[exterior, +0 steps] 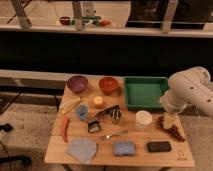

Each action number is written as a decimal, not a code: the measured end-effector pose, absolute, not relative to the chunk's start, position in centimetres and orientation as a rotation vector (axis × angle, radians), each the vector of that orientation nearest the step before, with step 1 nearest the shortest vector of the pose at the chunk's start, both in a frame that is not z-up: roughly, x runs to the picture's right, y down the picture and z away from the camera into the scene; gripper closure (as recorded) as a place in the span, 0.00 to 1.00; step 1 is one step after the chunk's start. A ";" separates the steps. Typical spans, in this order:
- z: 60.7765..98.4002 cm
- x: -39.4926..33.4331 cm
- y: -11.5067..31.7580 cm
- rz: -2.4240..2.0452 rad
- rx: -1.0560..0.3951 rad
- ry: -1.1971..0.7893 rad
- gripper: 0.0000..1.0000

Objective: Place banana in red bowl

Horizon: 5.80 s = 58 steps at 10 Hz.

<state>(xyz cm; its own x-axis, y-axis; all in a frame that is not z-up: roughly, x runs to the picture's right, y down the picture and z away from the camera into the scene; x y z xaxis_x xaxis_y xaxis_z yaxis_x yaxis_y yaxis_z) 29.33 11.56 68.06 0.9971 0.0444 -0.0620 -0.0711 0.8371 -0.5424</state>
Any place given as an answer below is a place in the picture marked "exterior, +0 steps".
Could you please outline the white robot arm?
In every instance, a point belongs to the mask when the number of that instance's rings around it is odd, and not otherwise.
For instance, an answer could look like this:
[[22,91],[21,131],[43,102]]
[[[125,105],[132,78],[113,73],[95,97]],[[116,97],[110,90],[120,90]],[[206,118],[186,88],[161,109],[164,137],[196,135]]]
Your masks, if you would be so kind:
[[169,89],[159,100],[165,110],[163,128],[171,128],[177,115],[186,109],[188,103],[213,117],[213,91],[208,87],[210,83],[210,73],[203,67],[172,74],[168,79]]

